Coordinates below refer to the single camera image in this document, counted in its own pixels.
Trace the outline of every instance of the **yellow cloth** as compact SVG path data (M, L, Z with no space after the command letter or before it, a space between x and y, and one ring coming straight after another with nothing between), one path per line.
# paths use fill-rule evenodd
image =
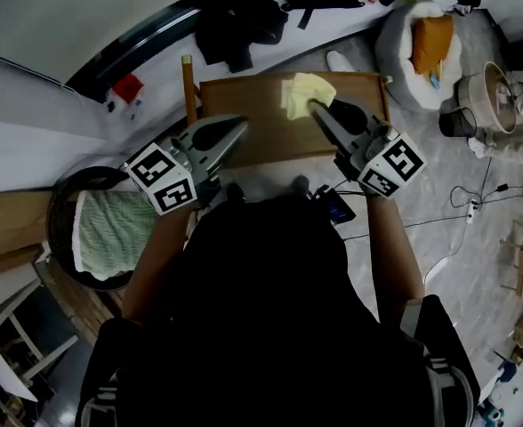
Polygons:
M454 19L451 16L423 18L414 29L414 52L412 64L415 72L423 75L439 71L439 63L445 60L454 35Z
M330 106L335 95L334 87L322 77L297 73L292 80L281 83L281 108L286 109L289 120L308 117L309 100L315 99Z

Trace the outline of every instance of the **power strip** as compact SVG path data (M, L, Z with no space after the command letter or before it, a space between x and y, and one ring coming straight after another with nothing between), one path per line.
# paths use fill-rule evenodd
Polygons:
M480 204L475 201L471 200L469 203L469 210L467 211L467 223L472 224L473 218L475 218L475 213L480 209Z

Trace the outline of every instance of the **wooden board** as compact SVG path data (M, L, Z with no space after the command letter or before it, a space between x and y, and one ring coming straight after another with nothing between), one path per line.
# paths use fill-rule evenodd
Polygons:
M390 122L382 78L376 73L315 72L339 95L362 100L368 110ZM249 120L248 133L225 167L260 165L296 158L333 155L336 147L315 120L288 120L280 108L281 82L294 73L233 77L200 83L203 117L239 114Z

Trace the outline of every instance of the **wooden plank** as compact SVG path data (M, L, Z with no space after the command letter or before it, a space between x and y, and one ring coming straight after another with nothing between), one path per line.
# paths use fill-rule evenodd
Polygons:
M77 335L72 335L67 339L62 345L48 354L45 358L40 359L35 365L33 365L29 370L24 372L20 377L24 381L30 380L38 372L42 372L46 367L48 367L54 360L59 358L70 346L77 342Z
M339 95L363 101L378 117L390 122L382 78L376 73L315 72ZM200 84L205 117L239 114L249 127L236 154L225 167L258 165L296 158L333 155L336 147L311 117L288 120L281 104L281 83L294 73L232 77Z
M16 317L12 313L9 315L9 319L11 320L12 325L14 326L16 331L19 333L19 335L22 338L22 340L24 341L24 343L32 351L32 354L34 354L38 360L42 359L44 357L43 354L40 352L40 350L37 348L37 346L32 342L32 340L30 340L30 337L28 336L27 332L24 330L24 328L20 324L19 320L16 319Z
M4 321L9 318L10 315L21 305L24 300L29 297L32 292L40 286L40 278L37 278L32 283L24 287L15 297L12 299L3 311L0 312L0 326Z

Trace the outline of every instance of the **cardboard box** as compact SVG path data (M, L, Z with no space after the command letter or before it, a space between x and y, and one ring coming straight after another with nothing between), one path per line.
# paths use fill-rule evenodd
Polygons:
M0 193L0 254L46 240L51 191Z
M41 244L25 246L13 252L0 254L0 273L19 267L27 262L34 262L44 251Z

